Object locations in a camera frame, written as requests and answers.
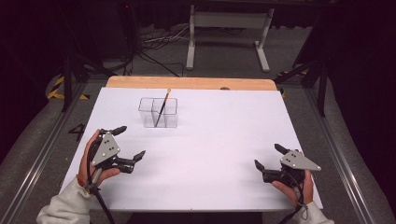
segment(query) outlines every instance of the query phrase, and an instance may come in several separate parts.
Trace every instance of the transparent box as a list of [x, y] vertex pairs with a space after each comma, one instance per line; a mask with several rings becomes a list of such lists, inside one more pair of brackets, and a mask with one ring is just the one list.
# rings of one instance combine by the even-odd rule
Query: transparent box
[[163, 100], [164, 98], [140, 99], [139, 111], [145, 128], [177, 127], [177, 99], [168, 98], [164, 107]]

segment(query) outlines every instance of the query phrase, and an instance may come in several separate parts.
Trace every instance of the human hand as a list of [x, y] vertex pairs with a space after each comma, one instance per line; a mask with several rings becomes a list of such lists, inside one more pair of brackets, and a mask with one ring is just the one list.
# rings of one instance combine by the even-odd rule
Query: human hand
[[[85, 151], [84, 155], [81, 158], [81, 162], [79, 164], [79, 171], [78, 171], [78, 179], [84, 181], [84, 183], [88, 180], [88, 175], [87, 175], [87, 157], [88, 157], [88, 151], [90, 150], [91, 144], [96, 140], [96, 138], [99, 136], [99, 130], [97, 130], [93, 136], [91, 137], [90, 141], [88, 141], [87, 146], [85, 146]], [[91, 173], [90, 175], [93, 174], [93, 171], [95, 168], [90, 164], [91, 166]], [[104, 170], [100, 175], [99, 178], [96, 182], [96, 186], [99, 187], [102, 182], [105, 179], [108, 179], [114, 175], [118, 175], [120, 173], [120, 169], [118, 168], [110, 168], [108, 170]]]
[[[289, 188], [288, 186], [276, 180], [272, 182], [272, 185], [284, 193], [286, 197], [288, 197], [293, 207], [297, 207], [299, 199], [297, 198], [294, 189]], [[304, 204], [312, 203], [314, 201], [314, 182], [312, 181], [311, 171], [309, 170], [305, 170], [305, 179], [302, 187], [303, 186]]]

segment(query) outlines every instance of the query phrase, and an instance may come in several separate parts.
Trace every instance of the person's arm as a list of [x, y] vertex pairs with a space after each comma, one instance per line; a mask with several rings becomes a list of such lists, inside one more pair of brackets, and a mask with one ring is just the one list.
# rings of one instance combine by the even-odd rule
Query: person's arm
[[[279, 181], [273, 181], [272, 185], [288, 197], [293, 207], [297, 207], [298, 198], [293, 189]], [[305, 171], [303, 186], [305, 206], [293, 216], [293, 219], [299, 224], [333, 224], [334, 222], [327, 219], [314, 202], [314, 182], [312, 181], [311, 172], [308, 170]]]
[[91, 194], [78, 184], [76, 178], [50, 204], [43, 207], [37, 223], [90, 223]]
[[[83, 188], [83, 183], [88, 180], [87, 157], [91, 144], [99, 136], [99, 131], [92, 136], [85, 146], [84, 155], [81, 158], [78, 175], [59, 194], [52, 197], [50, 204], [43, 207], [37, 216], [37, 223], [90, 223], [90, 203], [91, 194]], [[107, 178], [118, 175], [120, 170], [111, 168], [103, 171], [96, 185], [99, 185]]]

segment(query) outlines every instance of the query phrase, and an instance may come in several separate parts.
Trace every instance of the white table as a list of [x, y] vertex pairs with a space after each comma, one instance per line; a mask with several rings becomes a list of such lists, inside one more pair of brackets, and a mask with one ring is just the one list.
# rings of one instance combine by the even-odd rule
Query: white table
[[[121, 158], [146, 150], [130, 175], [101, 185], [111, 210], [147, 212], [273, 211], [291, 209], [287, 198], [263, 183], [258, 160], [280, 169], [274, 148], [300, 144], [278, 91], [172, 89], [178, 100], [177, 128], [144, 128], [142, 97], [164, 97], [166, 89], [102, 88], [86, 131], [64, 179], [76, 176], [86, 142], [97, 129], [127, 126], [115, 136]], [[315, 189], [314, 201], [322, 203]], [[93, 209], [101, 209], [94, 200]]]

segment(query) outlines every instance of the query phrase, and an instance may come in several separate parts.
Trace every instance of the white jacket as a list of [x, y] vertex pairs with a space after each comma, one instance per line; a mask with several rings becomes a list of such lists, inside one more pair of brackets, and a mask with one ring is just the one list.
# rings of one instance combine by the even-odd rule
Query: white jacket
[[[72, 182], [59, 195], [52, 197], [50, 204], [43, 207], [37, 216], [37, 223], [43, 224], [89, 224], [90, 223], [90, 203], [92, 200], [89, 194], [81, 187], [77, 179]], [[327, 219], [315, 203], [307, 205], [308, 213], [302, 208], [293, 217], [299, 224], [333, 224]]]

